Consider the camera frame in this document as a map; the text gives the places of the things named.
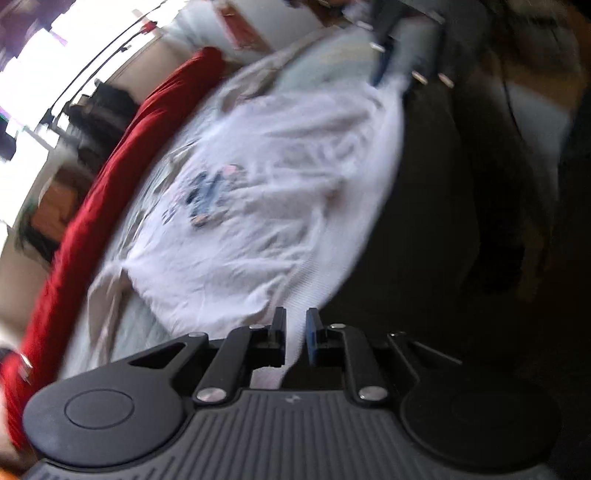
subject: red fabric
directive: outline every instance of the red fabric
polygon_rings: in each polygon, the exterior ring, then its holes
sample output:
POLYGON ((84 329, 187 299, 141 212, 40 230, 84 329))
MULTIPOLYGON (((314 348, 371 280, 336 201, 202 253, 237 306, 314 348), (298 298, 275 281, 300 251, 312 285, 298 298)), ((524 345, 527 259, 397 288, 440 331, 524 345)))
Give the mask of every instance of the red fabric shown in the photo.
POLYGON ((204 48, 150 94, 68 226, 21 345, 33 365, 31 384, 21 379, 16 355, 0 371, 8 431, 17 448, 27 445, 24 407, 55 379, 87 287, 135 188, 156 153, 220 82, 223 68, 220 51, 204 48))

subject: wall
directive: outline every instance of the wall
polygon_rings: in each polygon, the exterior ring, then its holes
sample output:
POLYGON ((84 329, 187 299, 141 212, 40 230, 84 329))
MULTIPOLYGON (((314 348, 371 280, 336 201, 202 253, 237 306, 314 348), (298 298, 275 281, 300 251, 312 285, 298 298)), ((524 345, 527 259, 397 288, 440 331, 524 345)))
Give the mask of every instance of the wall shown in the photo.
MULTIPOLYGON (((49 153, 28 198, 38 198, 47 181, 63 164, 76 165, 76 153, 59 144, 49 153)), ((20 339, 47 278, 47 270, 40 263, 15 248, 15 240, 15 232, 10 230, 3 249, 0 241, 0 343, 4 338, 20 339)))
POLYGON ((8 235, 0 257, 0 343, 20 340, 47 271, 14 248, 8 235))
POLYGON ((136 102, 141 103, 189 58, 190 51, 183 51, 162 37, 155 38, 125 62, 108 83, 127 90, 136 102))

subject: circular button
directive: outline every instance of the circular button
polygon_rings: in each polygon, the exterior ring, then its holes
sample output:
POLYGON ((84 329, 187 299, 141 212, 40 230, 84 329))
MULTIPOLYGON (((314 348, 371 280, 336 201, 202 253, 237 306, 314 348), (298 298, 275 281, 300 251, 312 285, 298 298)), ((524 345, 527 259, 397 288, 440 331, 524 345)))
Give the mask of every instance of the circular button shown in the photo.
POLYGON ((66 404, 66 417, 83 429, 103 430, 127 420, 134 412, 134 401, 117 390, 89 390, 66 404))

